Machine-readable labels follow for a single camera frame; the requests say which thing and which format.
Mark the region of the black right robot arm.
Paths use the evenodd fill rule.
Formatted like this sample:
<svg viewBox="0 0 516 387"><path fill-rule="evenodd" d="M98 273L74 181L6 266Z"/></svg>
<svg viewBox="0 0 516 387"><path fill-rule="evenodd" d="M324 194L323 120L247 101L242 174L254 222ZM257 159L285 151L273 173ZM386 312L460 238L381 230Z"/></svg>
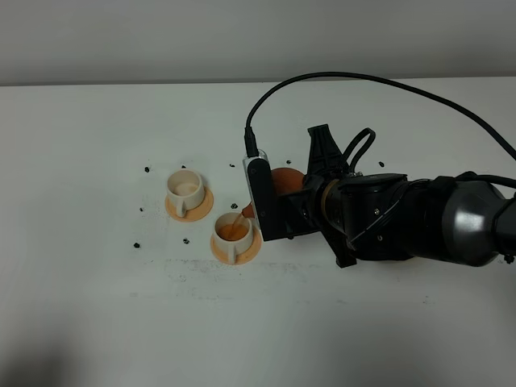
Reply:
<svg viewBox="0 0 516 387"><path fill-rule="evenodd" d="M497 256L515 261L515 200L499 190L513 188L514 180L473 172L414 181L400 173L364 176L356 166L374 131L362 130L344 151L327 125L308 132L306 213L340 268L413 257L471 267Z"/></svg>

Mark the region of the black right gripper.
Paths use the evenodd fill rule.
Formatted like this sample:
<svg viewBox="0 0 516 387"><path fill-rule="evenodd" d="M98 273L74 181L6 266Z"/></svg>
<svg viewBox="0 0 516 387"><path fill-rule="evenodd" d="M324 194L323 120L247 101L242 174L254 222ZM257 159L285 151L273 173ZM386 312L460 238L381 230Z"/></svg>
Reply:
<svg viewBox="0 0 516 387"><path fill-rule="evenodd" d="M311 127L303 188L310 192L307 214L346 268L366 261L403 261L407 254L387 229L407 190L407 176L380 173L343 176L342 152L327 124Z"/></svg>

